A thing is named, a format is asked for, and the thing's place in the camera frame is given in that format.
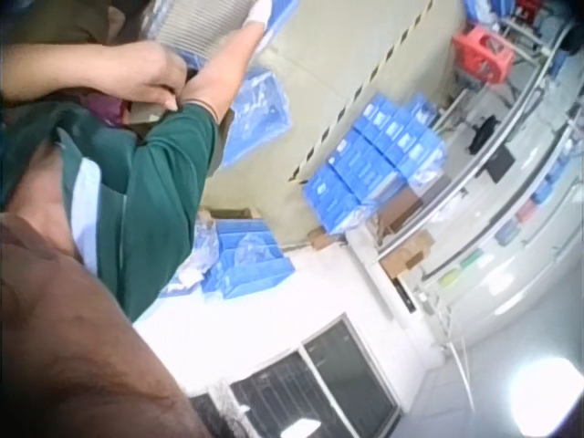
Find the light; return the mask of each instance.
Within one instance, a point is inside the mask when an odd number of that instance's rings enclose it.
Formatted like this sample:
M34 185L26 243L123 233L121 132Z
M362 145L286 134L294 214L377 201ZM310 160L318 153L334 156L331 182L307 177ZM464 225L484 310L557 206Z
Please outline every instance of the light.
M496 297L497 295L507 290L507 288L511 286L511 283L514 281L515 276L513 274L509 274L508 272L489 276L489 291L493 297Z
M316 420L301 418L290 427L286 428L280 434L280 438L308 438L312 433L317 431L320 425L321 423Z
M479 269L485 269L493 260L495 260L495 256L492 254L484 254L481 258L478 259L476 265Z
M511 412L524 436L551 435L584 391L584 376L568 360L540 360L514 380Z
M517 304L519 304L521 302L521 300L525 297L526 297L525 293L515 295L510 300L508 300L503 306L498 308L495 311L495 315L497 315L498 317L503 315L504 313L506 313L509 310L511 310L512 308L514 308Z
M534 158L536 158L536 154L537 154L537 148L535 148L533 151L531 151L526 162L524 162L523 166L521 166L522 171L524 171L529 166L529 164L531 164L531 162L534 160Z
M491 295L496 297L501 292L506 290L511 283L515 281L515 276L505 272L507 267L515 261L515 256L507 259L502 265L493 269L488 276L485 277L481 286L489 286Z

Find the white stripe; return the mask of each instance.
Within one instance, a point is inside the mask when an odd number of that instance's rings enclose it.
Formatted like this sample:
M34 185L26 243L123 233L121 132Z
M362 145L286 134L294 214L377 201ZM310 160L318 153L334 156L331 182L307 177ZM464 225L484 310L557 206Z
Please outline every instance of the white stripe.
M101 169L84 158L73 188L71 231L83 264L93 275L98 274L98 206Z

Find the cardboard box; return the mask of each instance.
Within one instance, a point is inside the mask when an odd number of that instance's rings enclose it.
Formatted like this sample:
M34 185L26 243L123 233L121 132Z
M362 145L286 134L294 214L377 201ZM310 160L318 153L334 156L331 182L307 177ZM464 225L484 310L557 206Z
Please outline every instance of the cardboard box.
M378 213L381 237L400 231L422 207L422 199L410 187L401 189Z
M411 271L430 255L434 245L432 235L421 231L381 260L381 267L392 279Z
M339 239L340 235L328 235L322 226L308 233L308 240L310 241L312 247L317 251L337 243Z

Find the person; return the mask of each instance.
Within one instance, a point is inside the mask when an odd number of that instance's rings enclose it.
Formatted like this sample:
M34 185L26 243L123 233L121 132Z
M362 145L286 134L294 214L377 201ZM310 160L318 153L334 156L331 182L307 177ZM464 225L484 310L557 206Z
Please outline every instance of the person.
M30 223L4 214L0 242L2 436L248 436L199 417L114 297Z
M43 17L53 2L36 0L5 47L1 90L11 108L3 114L1 201L2 212L98 277L133 321L191 252L217 127L272 2L256 1L242 28L188 81L184 62L157 43L104 46L108 4L59 1L51 21ZM169 112L140 141L70 94L54 94L62 89L95 89Z

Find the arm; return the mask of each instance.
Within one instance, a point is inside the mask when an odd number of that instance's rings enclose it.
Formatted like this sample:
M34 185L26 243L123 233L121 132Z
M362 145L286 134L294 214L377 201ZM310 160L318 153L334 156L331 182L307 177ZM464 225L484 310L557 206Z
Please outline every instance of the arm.
M3 215L1 228L0 430L208 438L111 293L24 220Z
M154 42L118 47L19 44L2 56L2 93L8 101L38 99L60 89L89 88L176 110L186 78L184 61Z
M219 53L187 83L181 102L196 101L210 110L217 122L221 121L241 87L271 12L271 0L258 0L243 28L233 33Z

